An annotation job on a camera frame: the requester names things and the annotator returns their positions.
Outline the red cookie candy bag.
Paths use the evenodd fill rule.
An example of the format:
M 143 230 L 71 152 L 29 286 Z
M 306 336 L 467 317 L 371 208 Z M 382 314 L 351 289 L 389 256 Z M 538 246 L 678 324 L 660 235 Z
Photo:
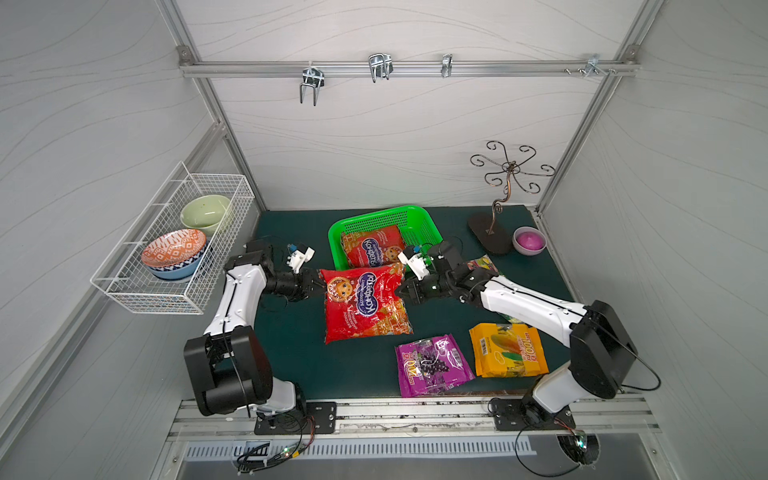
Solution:
M 341 247 L 351 268 L 381 267 L 398 262 L 405 242 L 397 226 L 341 235 Z

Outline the orange Fox's candy bag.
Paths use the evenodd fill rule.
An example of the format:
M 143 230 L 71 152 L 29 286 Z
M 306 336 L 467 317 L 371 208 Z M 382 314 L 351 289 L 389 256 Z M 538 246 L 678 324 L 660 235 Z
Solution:
M 500 274 L 499 270 L 497 269 L 497 267 L 495 266 L 495 264 L 492 262 L 492 260 L 488 255 L 483 255 L 482 257 L 469 261 L 468 267 L 471 270 L 482 268 L 490 271 L 495 276 L 498 276 Z

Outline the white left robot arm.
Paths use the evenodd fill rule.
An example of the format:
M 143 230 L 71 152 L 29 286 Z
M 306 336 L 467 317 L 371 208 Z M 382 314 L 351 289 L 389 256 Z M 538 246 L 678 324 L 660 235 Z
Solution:
M 275 269 L 272 245 L 246 244 L 246 252 L 223 267 L 224 289 L 204 333 L 188 340 L 184 360 L 198 411 L 204 416 L 244 409 L 251 416 L 304 414 L 301 388 L 276 378 L 255 330 L 261 297 L 302 301 L 325 291 L 317 270 L 307 263 L 315 251 L 304 244 L 287 246 L 286 271 Z

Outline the red Konfety candy bag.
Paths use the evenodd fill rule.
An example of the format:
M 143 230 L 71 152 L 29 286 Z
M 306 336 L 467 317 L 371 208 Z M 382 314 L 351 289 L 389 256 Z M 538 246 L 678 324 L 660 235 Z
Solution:
M 411 334 L 413 327 L 404 301 L 396 294 L 404 276 L 404 267 L 399 263 L 346 271 L 322 270 L 325 342 Z

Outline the green plastic basket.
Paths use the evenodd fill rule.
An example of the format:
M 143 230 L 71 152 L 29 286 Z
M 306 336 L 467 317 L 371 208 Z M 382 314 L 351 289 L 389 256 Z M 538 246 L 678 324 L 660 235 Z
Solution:
M 373 231 L 391 225 L 398 227 L 407 245 L 420 246 L 426 250 L 443 241 L 429 213 L 420 206 L 405 205 L 364 213 L 338 220 L 329 228 L 328 241 L 335 268 L 350 268 L 342 248 L 343 234 Z

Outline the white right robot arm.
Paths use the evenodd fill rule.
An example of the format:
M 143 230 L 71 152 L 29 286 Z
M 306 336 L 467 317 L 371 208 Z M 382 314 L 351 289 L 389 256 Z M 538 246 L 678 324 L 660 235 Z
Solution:
M 560 300 L 512 282 L 483 267 L 472 267 L 448 241 L 431 247 L 429 262 L 412 247 L 398 254 L 411 273 L 397 295 L 414 304 L 451 297 L 513 317 L 559 341 L 570 360 L 537 380 L 521 401 L 532 424 L 554 419 L 572 403 L 592 396 L 613 399 L 622 388 L 637 350 L 614 309 Z

